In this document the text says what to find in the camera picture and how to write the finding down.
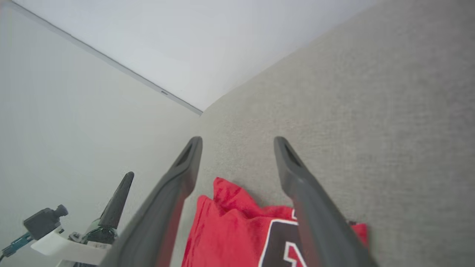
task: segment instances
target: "textured gray surface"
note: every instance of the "textured gray surface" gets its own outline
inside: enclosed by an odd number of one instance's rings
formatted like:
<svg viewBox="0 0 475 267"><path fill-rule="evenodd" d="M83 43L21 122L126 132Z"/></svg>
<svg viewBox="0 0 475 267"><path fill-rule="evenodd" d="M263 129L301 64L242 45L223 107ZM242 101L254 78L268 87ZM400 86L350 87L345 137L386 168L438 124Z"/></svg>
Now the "textured gray surface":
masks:
<svg viewBox="0 0 475 267"><path fill-rule="evenodd" d="M199 119L198 195L214 177L261 205L282 193L285 136L348 218L370 226L381 266L475 266L475 2L377 5L219 99Z"/></svg>

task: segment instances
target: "metal strip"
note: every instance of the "metal strip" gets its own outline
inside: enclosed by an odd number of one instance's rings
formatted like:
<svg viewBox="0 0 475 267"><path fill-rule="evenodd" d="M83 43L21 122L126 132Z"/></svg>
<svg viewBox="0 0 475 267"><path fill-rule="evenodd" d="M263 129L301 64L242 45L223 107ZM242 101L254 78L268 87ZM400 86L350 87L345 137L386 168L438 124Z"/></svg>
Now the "metal strip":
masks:
<svg viewBox="0 0 475 267"><path fill-rule="evenodd" d="M71 43L75 44L76 46L82 48L82 50L96 56L97 58L103 60L104 62L106 62L110 66L112 66L112 67L120 70L121 72L129 75L130 77L134 78L135 80L145 84L146 86L152 88L153 90L157 91L161 95L163 95L163 96L175 101L176 103L182 105L183 107L188 108L192 112L194 112L198 115L203 114L203 112L201 110L193 107L189 103L187 103L187 102L183 101L182 99L174 96L172 93L168 92L167 90L161 88L160 86L158 86L158 85L154 84L153 82L147 80L146 78L140 76L139 74L135 73L131 69L128 69L127 67L120 64L119 62L117 62L117 61L113 60L112 58L106 56L105 54L97 51L96 49L94 49L94 47L84 43L83 41L75 38L74 36L70 35L69 33L61 30L60 28L58 28L56 26L54 26L53 24L49 23L47 20L37 16L35 13L33 13L33 12L29 11L28 9L22 7L21 5L8 0L8 1L1 2L1 6L2 7L9 7L11 9L19 12L20 14L24 15L28 19L31 19L31 20L37 22L38 24L41 24L41 25L45 26L47 29L51 30L52 32L54 32L54 33L58 34L59 36L65 38L66 40L70 41Z"/></svg>

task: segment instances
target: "folded clothing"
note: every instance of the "folded clothing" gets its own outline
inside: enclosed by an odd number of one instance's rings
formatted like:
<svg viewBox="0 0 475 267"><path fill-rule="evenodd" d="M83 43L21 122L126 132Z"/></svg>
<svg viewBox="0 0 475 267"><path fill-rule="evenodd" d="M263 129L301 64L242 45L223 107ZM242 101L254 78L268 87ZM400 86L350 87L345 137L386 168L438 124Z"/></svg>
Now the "folded clothing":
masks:
<svg viewBox="0 0 475 267"><path fill-rule="evenodd" d="M198 198L182 267L306 267L295 210L260 208L241 187L217 177L214 197ZM351 226L367 246L365 224Z"/></svg>

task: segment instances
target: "red fabric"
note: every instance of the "red fabric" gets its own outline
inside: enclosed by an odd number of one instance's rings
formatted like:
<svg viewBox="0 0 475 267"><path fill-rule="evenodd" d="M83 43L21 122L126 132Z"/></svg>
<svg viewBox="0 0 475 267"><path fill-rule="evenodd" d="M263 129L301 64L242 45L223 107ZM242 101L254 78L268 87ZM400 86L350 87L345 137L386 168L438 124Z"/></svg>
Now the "red fabric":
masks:
<svg viewBox="0 0 475 267"><path fill-rule="evenodd" d="M260 208L241 187L217 177L214 198L198 198L195 220L188 237L182 267L264 266L263 254L272 221L295 225L293 209L285 206ZM367 245L365 224L352 226ZM298 259L290 246L288 257ZM297 266L304 266L297 260Z"/></svg>

